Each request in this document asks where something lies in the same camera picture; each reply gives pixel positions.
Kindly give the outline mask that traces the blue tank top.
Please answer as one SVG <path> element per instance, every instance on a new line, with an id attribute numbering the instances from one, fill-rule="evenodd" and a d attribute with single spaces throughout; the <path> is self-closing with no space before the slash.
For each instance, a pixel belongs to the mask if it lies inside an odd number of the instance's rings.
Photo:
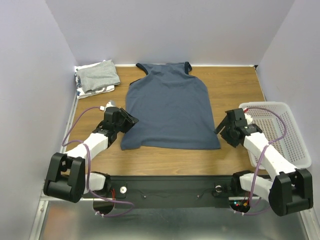
<path id="1" fill-rule="evenodd" d="M 142 146 L 218 150 L 214 117 L 206 85 L 190 75 L 189 62 L 137 63 L 145 76 L 130 83 L 126 111 L 138 123 L 124 134 L 122 150 Z"/>

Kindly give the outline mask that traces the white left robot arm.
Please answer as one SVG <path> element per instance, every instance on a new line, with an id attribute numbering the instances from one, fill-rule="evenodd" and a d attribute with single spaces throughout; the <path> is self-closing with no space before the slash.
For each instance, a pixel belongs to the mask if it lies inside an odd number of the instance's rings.
<path id="1" fill-rule="evenodd" d="M 100 197 L 115 193 L 111 177 L 92 172 L 91 161 L 114 143 L 118 133 L 127 133 L 139 120 L 123 108 L 108 106 L 100 110 L 104 112 L 103 120 L 86 140 L 67 152 L 56 152 L 51 157 L 43 187 L 46 196 L 77 203 L 89 192 L 95 192 Z"/>

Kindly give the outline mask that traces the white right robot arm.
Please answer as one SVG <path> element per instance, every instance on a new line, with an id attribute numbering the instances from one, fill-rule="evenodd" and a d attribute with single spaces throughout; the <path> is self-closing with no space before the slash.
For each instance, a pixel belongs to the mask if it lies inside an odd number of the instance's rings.
<path id="1" fill-rule="evenodd" d="M 256 167 L 262 166 L 270 178 L 260 177 L 258 169 L 236 172 L 231 178 L 231 192 L 235 195 L 248 192 L 250 202 L 254 195 L 258 196 L 280 217 L 311 209 L 314 206 L 312 174 L 283 157 L 273 141 L 269 141 L 263 130 L 251 121 L 247 111 L 247 108 L 227 110 L 214 132 L 232 147 L 242 145 L 246 148 L 258 159 Z"/>

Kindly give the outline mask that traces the grey folded tank top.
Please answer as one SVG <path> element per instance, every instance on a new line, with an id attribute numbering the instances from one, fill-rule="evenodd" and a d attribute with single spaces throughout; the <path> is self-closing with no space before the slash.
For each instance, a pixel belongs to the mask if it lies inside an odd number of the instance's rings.
<path id="1" fill-rule="evenodd" d="M 113 61 L 104 60 L 95 65 L 77 67 L 75 75 L 85 93 L 97 91 L 121 83 Z"/>

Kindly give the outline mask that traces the white plastic basket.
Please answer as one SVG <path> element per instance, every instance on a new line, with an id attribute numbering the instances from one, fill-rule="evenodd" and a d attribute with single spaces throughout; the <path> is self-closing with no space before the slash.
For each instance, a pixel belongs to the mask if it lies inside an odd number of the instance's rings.
<path id="1" fill-rule="evenodd" d="M 310 154 L 290 107 L 284 102 L 258 101 L 244 102 L 239 105 L 248 109 L 268 141 L 277 139 L 273 147 L 290 163 L 299 169 L 309 168 L 312 164 Z"/>

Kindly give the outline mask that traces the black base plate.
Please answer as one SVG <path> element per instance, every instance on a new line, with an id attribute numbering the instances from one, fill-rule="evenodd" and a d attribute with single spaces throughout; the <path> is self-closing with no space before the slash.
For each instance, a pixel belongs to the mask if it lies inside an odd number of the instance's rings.
<path id="1" fill-rule="evenodd" d="M 231 200 L 243 200 L 244 190 L 232 191 L 230 175 L 176 176 L 109 176 L 105 187 L 97 194 L 111 197 L 120 203 L 116 208 L 229 208 Z"/>

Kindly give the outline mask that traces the aluminium frame rail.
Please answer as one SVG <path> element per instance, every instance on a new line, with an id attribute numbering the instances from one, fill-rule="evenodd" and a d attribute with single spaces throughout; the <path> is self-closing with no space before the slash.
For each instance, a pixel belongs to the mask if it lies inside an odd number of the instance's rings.
<path id="1" fill-rule="evenodd" d="M 41 195 L 40 200 L 41 201 L 64 201 L 64 199 L 60 199 L 52 196 L 46 196 L 46 195 Z"/>

